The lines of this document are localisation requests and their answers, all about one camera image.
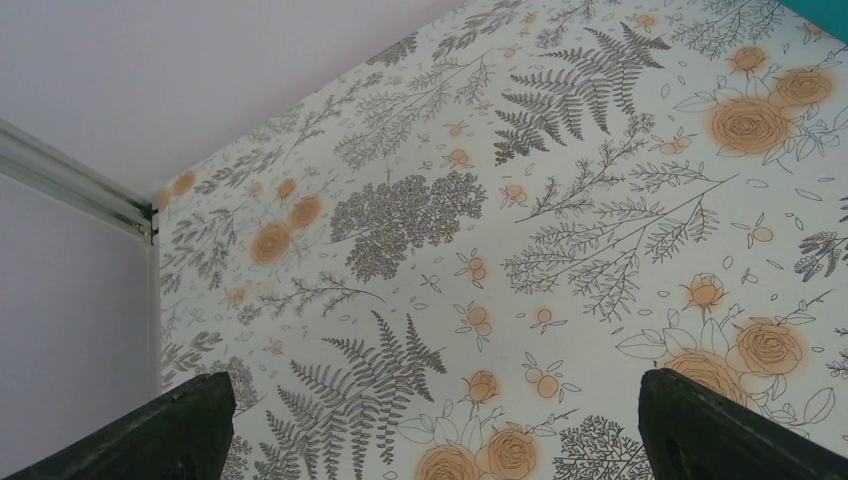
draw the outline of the white wall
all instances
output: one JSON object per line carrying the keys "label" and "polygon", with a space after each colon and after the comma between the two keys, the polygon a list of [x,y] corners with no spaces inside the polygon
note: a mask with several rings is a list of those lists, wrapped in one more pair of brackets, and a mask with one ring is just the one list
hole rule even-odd
{"label": "white wall", "polygon": [[0,117],[144,195],[460,0],[5,0]]}
{"label": "white wall", "polygon": [[156,396],[150,248],[0,175],[0,477]]}

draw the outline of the floral tablecloth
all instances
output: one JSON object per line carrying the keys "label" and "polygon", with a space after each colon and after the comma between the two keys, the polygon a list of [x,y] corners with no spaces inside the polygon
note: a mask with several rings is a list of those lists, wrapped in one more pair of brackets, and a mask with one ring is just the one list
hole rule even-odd
{"label": "floral tablecloth", "polygon": [[647,479],[655,367],[848,455],[845,50],[457,8],[162,190],[163,388],[231,373],[228,480]]}

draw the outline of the black object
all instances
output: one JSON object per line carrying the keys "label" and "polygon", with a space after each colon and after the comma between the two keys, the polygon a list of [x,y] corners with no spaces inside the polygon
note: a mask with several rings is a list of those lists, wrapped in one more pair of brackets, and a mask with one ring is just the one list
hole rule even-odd
{"label": "black object", "polygon": [[657,480],[848,479],[848,459],[668,368],[642,377],[639,432]]}
{"label": "black object", "polygon": [[200,375],[6,480],[219,480],[235,408],[229,374]]}

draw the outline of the table surface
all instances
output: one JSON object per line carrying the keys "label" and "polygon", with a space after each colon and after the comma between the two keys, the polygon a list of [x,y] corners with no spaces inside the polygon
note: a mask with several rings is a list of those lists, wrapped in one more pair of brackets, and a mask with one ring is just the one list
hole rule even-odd
{"label": "table surface", "polygon": [[848,455],[845,50],[460,7],[163,189],[163,385],[231,372],[227,479],[650,478],[663,366]]}

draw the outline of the gray panel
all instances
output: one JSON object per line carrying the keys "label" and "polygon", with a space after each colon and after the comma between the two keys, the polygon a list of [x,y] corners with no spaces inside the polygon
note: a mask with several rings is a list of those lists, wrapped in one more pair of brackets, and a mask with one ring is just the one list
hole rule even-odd
{"label": "gray panel", "polygon": [[151,248],[0,176],[0,476],[156,395]]}

